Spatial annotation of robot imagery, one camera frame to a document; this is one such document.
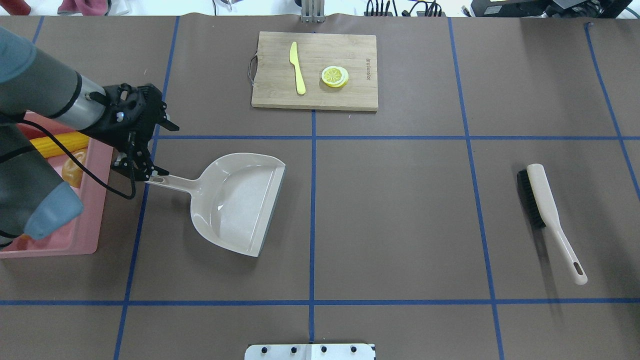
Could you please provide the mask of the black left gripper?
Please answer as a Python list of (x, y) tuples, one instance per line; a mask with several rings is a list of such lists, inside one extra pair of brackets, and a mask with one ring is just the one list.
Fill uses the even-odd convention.
[[(136, 182), (170, 174), (153, 163), (147, 148), (157, 125), (170, 132), (179, 130), (167, 114), (160, 89), (151, 83), (138, 87), (121, 83), (105, 86), (103, 92), (92, 91), (87, 98), (103, 105), (103, 112), (82, 133), (116, 149), (118, 155), (110, 165), (111, 170)], [(130, 145), (135, 149), (127, 154)]]

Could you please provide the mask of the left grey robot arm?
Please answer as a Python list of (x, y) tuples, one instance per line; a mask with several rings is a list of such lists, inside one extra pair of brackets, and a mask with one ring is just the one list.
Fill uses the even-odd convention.
[[(61, 154), (105, 191), (134, 199), (137, 183), (169, 172), (154, 164), (149, 142), (160, 126), (177, 132), (157, 86), (101, 86), (32, 41), (1, 28), (1, 247), (42, 240), (78, 218), (82, 199), (48, 162)], [(110, 168), (130, 191), (110, 186), (75, 156), (90, 141), (110, 146)]]

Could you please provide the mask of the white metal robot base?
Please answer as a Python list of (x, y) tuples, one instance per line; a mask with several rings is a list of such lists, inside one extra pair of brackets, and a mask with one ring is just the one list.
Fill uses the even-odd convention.
[(252, 344), (245, 360), (376, 360), (374, 344), (364, 342)]

